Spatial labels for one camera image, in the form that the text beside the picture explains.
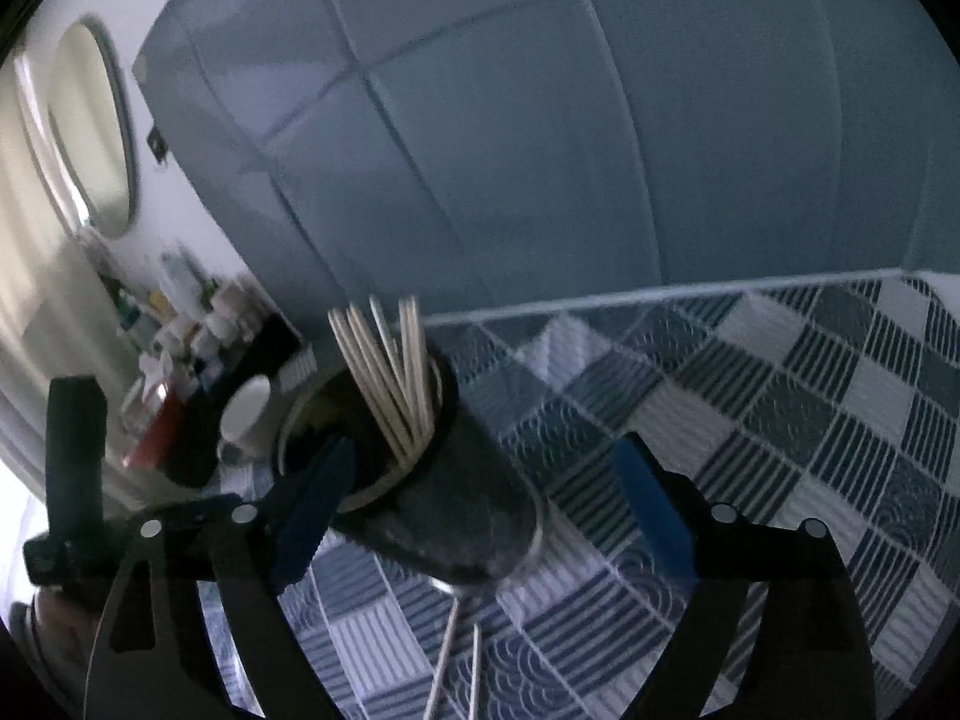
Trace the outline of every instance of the silver screw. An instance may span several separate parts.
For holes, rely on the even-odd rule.
[[[253,522],[257,514],[256,506],[253,506],[251,503],[245,503],[243,506],[238,506],[233,510],[230,519],[237,525],[246,525],[248,522]]]
[[[808,519],[803,522],[803,529],[813,538],[823,538],[827,536],[827,526],[819,519]]]
[[[148,519],[140,527],[140,535],[143,538],[153,538],[163,530],[163,525],[158,519]]]
[[[727,503],[718,503],[710,508],[710,515],[725,525],[736,522],[736,509]]]

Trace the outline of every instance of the beige curtain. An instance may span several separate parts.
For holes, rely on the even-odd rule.
[[[104,459],[109,509],[184,497],[154,471],[123,469],[117,410],[136,356],[83,250],[55,211],[40,170],[54,164],[27,130],[13,60],[0,67],[0,461],[43,499],[46,394],[56,376],[96,376],[112,407]]]

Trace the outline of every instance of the table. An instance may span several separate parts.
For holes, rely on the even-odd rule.
[[[960,326],[925,282],[619,301],[429,335],[550,512],[534,573],[464,604],[439,717],[466,717],[474,622],[483,717],[618,718],[640,689],[685,599],[611,475],[608,447],[627,430],[755,522],[827,522],[864,614],[881,717],[960,618]],[[256,497],[270,483],[259,466],[217,489]],[[216,589],[202,592],[229,692],[256,710]],[[736,694],[763,597],[754,586],[709,709]],[[424,577],[329,533],[280,603],[346,717],[421,717],[451,605]]]

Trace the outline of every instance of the mirror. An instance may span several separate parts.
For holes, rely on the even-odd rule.
[[[86,221],[106,238],[121,237],[133,218],[136,174],[117,63],[96,23],[81,20],[61,38],[49,105],[56,147]]]

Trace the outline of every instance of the patterned tablecloth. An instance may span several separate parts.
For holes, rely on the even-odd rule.
[[[960,327],[920,281],[635,303],[440,327],[467,406],[545,492],[538,570],[464,606],[441,717],[464,718],[472,625],[491,718],[618,718],[683,613],[611,475],[636,429],[707,499],[754,522],[827,522],[874,654],[880,716],[960,617]],[[960,442],[957,442],[960,458]],[[224,491],[262,495],[264,469]],[[202,587],[234,703],[258,710],[214,586]],[[749,594],[709,709],[736,694],[760,622]],[[328,534],[280,603],[344,715],[419,718],[451,601]]]

